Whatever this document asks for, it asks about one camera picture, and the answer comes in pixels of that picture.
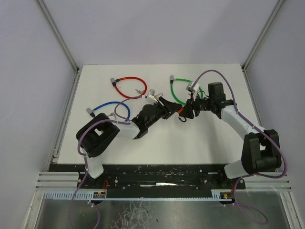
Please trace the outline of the red cable lock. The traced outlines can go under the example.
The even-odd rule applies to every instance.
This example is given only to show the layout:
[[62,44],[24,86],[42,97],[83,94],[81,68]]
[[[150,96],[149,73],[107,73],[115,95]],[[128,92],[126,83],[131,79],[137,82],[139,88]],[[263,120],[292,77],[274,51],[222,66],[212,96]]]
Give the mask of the red cable lock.
[[139,81],[141,82],[143,85],[144,85],[144,89],[141,91],[141,90],[137,90],[136,89],[136,92],[140,95],[140,96],[143,96],[145,95],[145,93],[147,92],[147,84],[146,82],[139,78],[139,77],[134,77],[134,76],[130,76],[130,77],[122,77],[122,78],[118,78],[118,79],[114,79],[114,78],[111,78],[110,81],[112,83],[112,86],[115,88],[115,90],[124,98],[126,99],[130,99],[131,97],[130,96],[127,96],[126,94],[122,93],[119,88],[117,87],[117,83],[120,82],[120,81],[125,81],[125,80],[136,80],[136,81]]

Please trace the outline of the blue cable lock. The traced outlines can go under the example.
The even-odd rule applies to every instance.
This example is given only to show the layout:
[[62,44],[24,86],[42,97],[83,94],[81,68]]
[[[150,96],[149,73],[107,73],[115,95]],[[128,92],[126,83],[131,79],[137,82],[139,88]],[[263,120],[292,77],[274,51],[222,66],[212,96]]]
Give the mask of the blue cable lock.
[[93,108],[93,109],[87,108],[86,111],[87,111],[87,113],[88,113],[91,117],[95,118],[95,117],[96,117],[96,115],[94,114],[95,111],[97,111],[98,109],[103,108],[103,107],[105,107],[105,106],[112,105],[112,104],[120,104],[120,105],[123,105],[123,106],[127,109],[127,119],[130,118],[130,116],[131,116],[131,111],[130,111],[130,108],[128,107],[128,105],[126,105],[125,103],[118,102],[118,101],[111,101],[111,102],[103,103],[103,104],[101,104],[101,105],[99,105],[99,106],[97,106],[97,107],[95,107],[95,108]]

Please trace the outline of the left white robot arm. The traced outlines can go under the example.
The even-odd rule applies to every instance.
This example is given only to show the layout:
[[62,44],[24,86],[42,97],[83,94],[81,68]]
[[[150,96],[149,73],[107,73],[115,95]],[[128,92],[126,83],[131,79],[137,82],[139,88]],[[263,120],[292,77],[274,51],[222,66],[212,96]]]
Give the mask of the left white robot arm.
[[131,120],[127,117],[124,121],[113,120],[104,113],[94,117],[76,134],[77,151],[84,158],[88,183],[93,188],[100,188],[104,184],[101,155],[115,138],[140,139],[159,119],[170,118],[182,107],[179,103],[159,97],[152,104],[144,105]]

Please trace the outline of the orange black padlock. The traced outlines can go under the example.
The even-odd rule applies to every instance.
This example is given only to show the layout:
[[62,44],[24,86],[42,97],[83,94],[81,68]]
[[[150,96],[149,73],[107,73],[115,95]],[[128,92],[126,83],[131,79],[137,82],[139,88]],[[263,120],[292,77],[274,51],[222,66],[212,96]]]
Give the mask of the orange black padlock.
[[187,119],[183,115],[183,110],[184,108],[182,107],[177,113],[178,113],[178,119],[182,122],[185,123]]

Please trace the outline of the green cable lock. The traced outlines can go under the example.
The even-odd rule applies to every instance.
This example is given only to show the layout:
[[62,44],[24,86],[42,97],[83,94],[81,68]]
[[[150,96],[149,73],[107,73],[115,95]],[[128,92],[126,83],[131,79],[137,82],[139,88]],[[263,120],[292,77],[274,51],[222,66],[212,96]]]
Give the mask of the green cable lock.
[[[170,76],[170,89],[171,89],[171,94],[173,96],[173,98],[175,99],[176,102],[178,102],[179,104],[181,104],[182,106],[186,105],[185,102],[181,101],[174,93],[174,89],[173,89],[173,83],[174,81],[181,81],[181,82],[187,82],[187,83],[191,83],[191,80],[188,79],[184,79],[184,78],[175,78],[173,75]],[[203,99],[206,94],[205,92],[201,89],[201,87],[198,87],[197,93],[200,93],[200,98]]]

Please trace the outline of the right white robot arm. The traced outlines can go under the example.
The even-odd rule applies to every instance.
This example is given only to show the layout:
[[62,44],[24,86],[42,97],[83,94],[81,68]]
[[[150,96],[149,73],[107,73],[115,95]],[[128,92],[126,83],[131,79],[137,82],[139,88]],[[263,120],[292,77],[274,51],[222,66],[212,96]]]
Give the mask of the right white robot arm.
[[279,136],[275,130],[266,130],[250,124],[242,118],[233,100],[227,100],[221,82],[208,84],[208,95],[188,99],[178,112],[179,118],[194,119],[201,111],[210,111],[226,122],[244,141],[241,159],[224,166],[224,172],[217,176],[218,185],[228,188],[237,177],[280,168],[282,157],[278,152]]

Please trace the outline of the brass padlock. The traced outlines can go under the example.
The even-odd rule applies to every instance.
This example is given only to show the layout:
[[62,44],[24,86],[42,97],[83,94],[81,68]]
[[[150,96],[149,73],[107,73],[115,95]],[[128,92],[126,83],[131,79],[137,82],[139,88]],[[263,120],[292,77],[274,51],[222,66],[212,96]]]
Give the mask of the brass padlock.
[[154,99],[159,100],[159,98],[162,96],[163,96],[163,93],[157,94],[154,96]]

